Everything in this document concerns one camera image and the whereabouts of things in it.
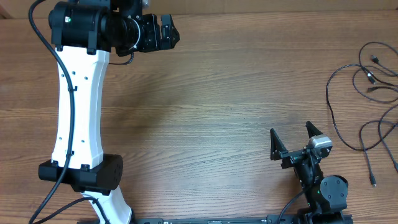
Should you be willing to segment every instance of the wooden table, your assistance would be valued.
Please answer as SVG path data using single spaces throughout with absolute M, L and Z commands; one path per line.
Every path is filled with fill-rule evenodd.
M 174 18 L 182 38 L 174 50 L 136 54 L 129 66 L 110 65 L 104 83 L 103 148 L 123 156 L 121 188 L 137 217 L 279 213 L 300 187 L 293 169 L 270 161 L 269 130 L 275 128 L 288 149 L 301 149 L 310 120 L 333 140 L 321 163 L 325 175 L 349 181 L 345 213 L 356 223 L 396 223 L 398 175 L 386 150 L 380 145 L 369 152 L 373 188 L 363 153 L 337 138 L 325 103 L 329 76 L 357 63 L 363 44 L 398 46 L 396 11 Z M 37 24 L 49 39 L 47 20 Z M 39 180 L 37 166 L 50 159 L 55 142 L 57 67 L 27 20 L 0 21 L 0 30 L 0 223 L 27 223 L 53 186 Z M 386 49 L 373 46 L 364 53 L 398 70 L 396 56 Z M 391 105 L 357 94 L 353 71 L 339 74 L 330 94 L 342 135 L 359 147 L 359 127 Z M 362 90 L 371 85 L 363 75 L 357 82 Z M 396 118 L 397 111 L 388 116 Z M 367 145 L 376 133 L 376 125 L 365 131 Z M 387 142 L 398 157 L 396 131 Z M 60 186 L 40 217 L 79 197 Z M 288 213 L 300 207 L 304 198 Z M 81 203 L 52 223 L 93 217 L 91 206 Z

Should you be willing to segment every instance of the tabletop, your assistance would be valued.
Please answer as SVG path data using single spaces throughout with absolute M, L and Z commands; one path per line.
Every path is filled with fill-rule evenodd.
M 386 149 L 369 151 L 374 188 L 363 153 L 336 135 L 325 86 L 337 68 L 358 62 L 366 42 L 398 47 L 397 20 L 397 11 L 175 16 L 181 35 L 175 49 L 138 53 L 132 64 L 106 72 L 101 138 L 105 153 L 123 156 L 127 204 L 138 218 L 279 214 L 301 189 L 293 169 L 269 159 L 269 130 L 293 151 L 308 142 L 305 122 L 312 121 L 333 141 L 321 161 L 324 175 L 349 182 L 344 213 L 355 223 L 396 223 L 398 174 Z M 49 39 L 47 20 L 36 23 Z M 58 72 L 27 20 L 1 20 L 0 30 L 0 223 L 27 223 L 53 186 L 39 180 L 37 167 L 51 158 L 57 134 Z M 364 63 L 371 64 L 371 54 L 398 70 L 386 48 L 369 46 Z M 111 54 L 112 62 L 125 59 Z M 330 100 L 342 136 L 359 147 L 361 125 L 392 105 L 359 95 L 355 70 L 332 80 Z M 364 91 L 371 86 L 364 75 L 356 83 Z M 396 122 L 397 115 L 386 119 Z M 366 145 L 378 140 L 376 127 L 364 131 Z M 386 142 L 398 156 L 396 131 Z M 39 218 L 79 197 L 61 185 Z M 301 198 L 287 213 L 305 206 Z M 80 203 L 50 223 L 95 216 Z

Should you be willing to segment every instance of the cable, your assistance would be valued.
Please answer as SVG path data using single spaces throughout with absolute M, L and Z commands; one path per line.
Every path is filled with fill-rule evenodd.
M 294 198 L 292 198 L 286 205 L 285 207 L 282 209 L 282 211 L 279 214 L 278 217 L 278 221 L 277 224 L 280 224 L 280 220 L 282 219 L 284 213 L 286 212 L 286 210 L 303 194 L 307 193 L 307 191 L 309 189 L 311 189 L 312 185 L 315 182 L 315 164 L 313 163 L 313 159 L 312 159 L 312 151 L 309 152 L 309 158 L 310 158 L 310 162 L 311 162 L 311 168 L 312 168 L 312 182 L 311 185 L 309 185 L 308 187 L 304 188 L 300 193 L 298 193 Z
M 40 31 L 38 30 L 34 20 L 33 20 L 33 11 L 36 8 L 36 6 L 38 6 L 40 3 L 44 2 L 45 0 L 36 0 L 31 7 L 29 8 L 29 13 L 28 13 L 28 18 L 29 18 L 29 23 L 32 26 L 34 32 L 37 34 L 37 36 L 39 37 L 39 39 L 43 42 L 43 44 L 46 46 L 46 48 L 50 51 L 50 53 L 54 56 L 54 58 L 56 59 L 56 61 L 58 62 L 59 66 L 62 69 L 63 74 L 65 75 L 65 78 L 67 80 L 67 84 L 68 84 L 68 91 L 69 91 L 69 98 L 70 98 L 70 126 L 69 126 L 69 139 L 68 139 L 68 149 L 67 149 L 67 155 L 66 155 L 66 159 L 65 159 L 65 164 L 63 166 L 62 172 L 60 174 L 60 177 L 58 178 L 58 180 L 56 181 L 56 183 L 54 184 L 54 186 L 52 187 L 51 191 L 49 192 L 49 194 L 46 196 L 46 198 L 43 200 L 43 202 L 40 204 L 40 206 L 37 208 L 37 210 L 35 211 L 35 213 L 32 215 L 32 217 L 29 220 L 29 224 L 32 224 L 34 222 L 34 220 L 37 218 L 37 216 L 39 215 L 39 213 L 43 210 L 43 208 L 45 207 L 45 205 L 47 204 L 47 202 L 49 202 L 49 200 L 51 199 L 52 195 L 55 193 L 55 191 L 57 190 L 58 186 L 62 183 L 62 180 L 66 174 L 66 171 L 68 169 L 69 166 L 69 162 L 70 162 L 70 158 L 72 156 L 72 142 L 73 142 L 73 130 L 75 129 L 75 97 L 74 97 L 74 90 L 73 90 L 73 85 L 72 85 L 72 80 L 70 78 L 70 75 L 68 73 L 68 70 L 65 66 L 65 64 L 62 62 L 61 58 L 58 56 L 58 54 L 55 52 L 55 50 L 52 48 L 52 46 L 46 41 L 46 39 L 44 38 L 44 36 L 40 33 Z M 104 218 L 105 221 L 107 221 L 109 223 L 109 220 L 106 218 L 106 215 L 102 209 L 102 206 L 98 203 L 97 199 L 95 198 L 81 198 L 80 201 L 84 201 L 84 200 L 92 200 L 95 204 L 97 204 L 99 210 L 101 211 L 101 214 Z M 51 214 L 50 216 L 48 216 L 45 221 L 51 219 L 52 217 L 56 216 L 58 213 L 62 212 L 63 210 L 71 207 L 72 205 L 80 202 L 79 200 L 76 200 L 70 204 L 68 204 L 67 206 L 61 208 L 60 210 L 56 211 L 55 213 Z M 36 223 L 43 223 L 45 222 L 43 220 L 36 222 Z
M 398 171 L 398 163 L 397 163 L 396 160 L 394 159 L 394 156 L 392 155 L 391 150 L 389 149 L 387 143 L 385 142 L 385 138 L 391 133 L 391 131 L 392 131 L 395 127 L 397 127 L 397 125 L 394 124 L 394 123 L 391 122 L 391 121 L 384 121 L 384 120 L 383 120 L 384 117 L 385 117 L 391 110 L 393 110 L 394 108 L 396 108 L 398 105 L 394 105 L 394 106 L 390 107 L 390 108 L 383 114 L 383 116 L 380 118 L 380 120 L 378 120 L 378 121 L 369 121 L 369 122 L 365 123 L 365 124 L 361 127 L 361 129 L 359 130 L 359 140 L 360 140 L 360 142 L 361 142 L 361 148 L 358 149 L 358 148 L 353 147 L 353 146 L 351 146 L 350 144 L 348 144 L 348 143 L 343 139 L 343 137 L 341 136 L 341 134 L 340 134 L 340 132 L 339 132 L 339 130 L 338 130 L 338 128 L 337 128 L 336 121 L 335 121 L 335 115 L 334 115 L 334 113 L 333 113 L 333 110 L 332 110 L 332 108 L 331 108 L 331 104 L 330 104 L 330 101 L 329 101 L 329 85 L 330 85 L 331 80 L 335 77 L 335 75 L 336 75 L 339 71 L 341 71 L 342 69 L 348 68 L 348 67 L 359 67 L 359 69 L 358 69 L 358 70 L 354 73 L 354 75 L 353 75 L 352 82 L 353 82 L 354 89 L 355 89 L 359 94 L 361 94 L 363 97 L 365 97 L 365 98 L 367 98 L 367 99 L 369 99 L 369 100 L 371 100 L 371 101 L 375 101 L 375 102 L 378 102 L 378 103 L 384 103 L 384 104 L 393 103 L 393 102 L 395 102 L 395 101 L 398 100 L 398 97 L 397 97 L 396 99 L 394 99 L 394 100 L 389 100 L 389 101 L 378 100 L 378 99 L 372 98 L 372 97 L 370 97 L 370 96 L 364 94 L 363 92 L 361 92 L 361 91 L 356 87 L 356 84 L 355 84 L 355 77 L 356 77 L 357 73 L 358 73 L 360 70 L 362 70 L 362 71 L 368 76 L 368 78 L 369 78 L 369 80 L 370 80 L 371 82 L 372 82 L 371 78 L 373 78 L 373 79 L 377 80 L 379 83 L 382 83 L 382 84 L 387 85 L 387 86 L 374 86 L 374 87 L 368 88 L 368 93 L 373 92 L 373 91 L 378 90 L 378 89 L 386 89 L 386 90 L 392 90 L 392 91 L 398 92 L 398 85 L 395 85 L 395 84 L 392 84 L 392 83 L 388 83 L 388 82 L 384 82 L 384 81 L 380 80 L 378 77 L 376 77 L 376 76 L 373 74 L 373 72 L 370 72 L 370 71 L 369 71 L 368 68 L 374 68 L 374 69 L 380 71 L 381 73 L 383 73 L 384 75 L 387 75 L 387 76 L 390 76 L 390 77 L 394 77 L 394 76 L 395 76 L 395 75 L 391 75 L 391 74 L 389 74 L 389 73 L 387 73 L 387 72 L 384 71 L 384 70 L 386 70 L 386 71 L 388 71 L 388 72 L 391 72 L 391 73 L 395 74 L 394 71 L 389 70 L 389 69 L 386 68 L 385 66 L 382 66 L 382 65 L 379 63 L 379 59 L 378 59 L 376 56 L 372 55 L 372 56 L 371 56 L 371 60 L 372 60 L 374 63 L 380 65 L 381 68 L 384 69 L 384 70 L 382 70 L 382 69 L 380 69 L 380 68 L 377 68 L 377 67 L 375 67 L 375 66 L 363 66 L 362 61 L 361 61 L 361 54 L 362 54 L 362 51 L 363 51 L 363 49 L 364 49 L 366 46 L 371 45 L 371 44 L 379 44 L 379 45 L 386 46 L 386 47 L 388 47 L 389 49 L 391 49 L 394 53 L 396 53 L 396 54 L 398 55 L 398 51 L 397 51 L 395 48 L 391 47 L 391 46 L 388 45 L 388 44 L 382 43 L 382 42 L 368 42 L 367 44 L 363 45 L 363 46 L 361 47 L 361 50 L 359 51 L 359 55 L 358 55 L 359 64 L 344 65 L 344 66 L 338 68 L 336 71 L 334 71 L 334 72 L 331 74 L 331 76 L 330 76 L 330 78 L 329 78 L 329 80 L 328 80 L 328 82 L 327 82 L 327 84 L 326 84 L 326 103 L 327 103 L 327 105 L 328 105 L 328 107 L 329 107 L 329 110 L 330 110 L 330 113 L 331 113 L 331 118 L 332 118 L 332 121 L 333 121 L 333 125 L 334 125 L 334 127 L 335 127 L 336 133 L 337 133 L 338 137 L 340 138 L 340 140 L 341 140 L 346 146 L 348 146 L 349 148 L 351 148 L 352 150 L 355 150 L 355 151 L 364 151 L 364 153 L 365 153 L 365 158 L 366 158 L 366 162 L 367 162 L 368 168 L 369 168 L 369 177 L 370 177 L 371 184 L 372 184 L 373 186 L 376 186 L 376 180 L 375 180 L 375 178 L 374 178 L 374 175 L 373 175 L 373 172 L 372 172 L 372 169 L 371 169 L 371 165 L 370 165 L 370 161 L 369 161 L 369 156 L 368 156 L 367 150 L 376 147 L 380 142 L 382 142 L 383 145 L 384 145 L 384 147 L 386 148 L 387 152 L 389 153 L 391 160 L 392 160 L 393 163 L 394 163 L 394 167 L 396 168 L 396 171 Z M 370 123 L 376 123 L 376 122 L 379 123 L 379 125 L 378 125 L 378 133 L 379 133 L 380 140 L 378 140 L 378 142 L 374 143 L 373 145 L 371 145 L 371 146 L 369 146 L 369 147 L 365 147 L 365 145 L 364 145 L 364 143 L 363 143 L 362 130 L 363 130 L 363 128 L 364 128 L 366 125 L 368 125 L 368 124 L 370 124 Z M 381 123 L 389 123 L 389 124 L 392 124 L 391 129 L 388 130 L 388 132 L 387 132 L 385 135 L 382 135 L 382 134 L 381 134 Z
M 55 217 L 55 216 L 58 215 L 59 213 L 65 211 L 66 209 L 68 209 L 68 208 L 70 208 L 70 207 L 76 205 L 76 204 L 79 203 L 79 202 L 84 202 L 84 201 L 87 201 L 87 200 L 91 200 L 91 201 L 93 201 L 94 204 L 97 205 L 97 207 L 98 207 L 98 209 L 99 209 L 99 212 L 101 212 L 101 215 L 103 216 L 103 218 L 104 218 L 104 220 L 105 220 L 105 224 L 109 224 L 109 220 L 108 220 L 108 218 L 107 218 L 106 215 L 105 215 L 104 209 L 102 208 L 101 204 L 98 202 L 98 199 L 96 199 L 96 198 L 94 198 L 94 197 L 83 197 L 83 198 L 79 198 L 79 199 L 77 199 L 77 200 L 74 200 L 74 201 L 70 202 L 69 204 L 67 204 L 66 206 L 64 206 L 64 207 L 62 207 L 62 208 L 60 208 L 60 209 L 58 209 L 58 210 L 55 211 L 53 214 L 51 214 L 51 215 L 49 215 L 49 216 L 47 216 L 47 217 L 41 219 L 40 221 L 37 221 L 37 222 L 33 223 L 33 224 L 41 224 L 41 223 L 44 223 L 44 222 L 46 222 L 46 221 L 49 221 L 50 219 L 52 219 L 53 217 Z
M 134 53 L 131 53 L 130 59 L 127 62 L 124 63 L 109 63 L 110 65 L 128 65 L 132 62 L 134 59 Z

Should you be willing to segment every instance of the wooden surface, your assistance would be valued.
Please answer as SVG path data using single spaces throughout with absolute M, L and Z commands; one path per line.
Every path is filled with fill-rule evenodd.
M 59 2 L 45 1 L 35 10 L 36 18 L 48 18 L 50 10 Z M 393 10 L 398 0 L 150 0 L 144 13 L 154 14 L 214 14 L 243 12 L 308 12 Z M 34 0 L 0 0 L 7 18 L 27 18 Z
M 174 50 L 108 67 L 101 136 L 106 153 L 123 156 L 126 202 L 139 218 L 279 213 L 300 187 L 293 169 L 270 161 L 269 130 L 296 150 L 307 143 L 304 124 L 311 120 L 333 140 L 321 163 L 324 174 L 349 181 L 345 213 L 356 223 L 396 223 L 398 175 L 386 150 L 369 152 L 377 179 L 372 188 L 363 154 L 336 136 L 325 85 L 335 69 L 357 62 L 364 43 L 397 47 L 397 20 L 396 11 L 175 16 L 182 40 Z M 47 20 L 37 23 L 49 38 Z M 39 180 L 37 166 L 50 159 L 55 142 L 57 67 L 27 20 L 0 21 L 0 30 L 0 223 L 27 223 L 53 185 Z M 385 49 L 364 53 L 398 70 L 396 56 Z M 338 75 L 330 94 L 342 135 L 358 146 L 359 127 L 390 105 L 359 96 L 353 71 Z M 357 82 L 362 90 L 370 85 L 364 76 Z M 397 111 L 388 116 L 396 118 Z M 376 133 L 376 126 L 365 131 L 367 145 Z M 396 134 L 386 141 L 398 157 Z M 62 185 L 40 217 L 78 197 Z M 300 207 L 303 198 L 289 213 Z M 81 203 L 50 223 L 93 217 L 89 203 Z

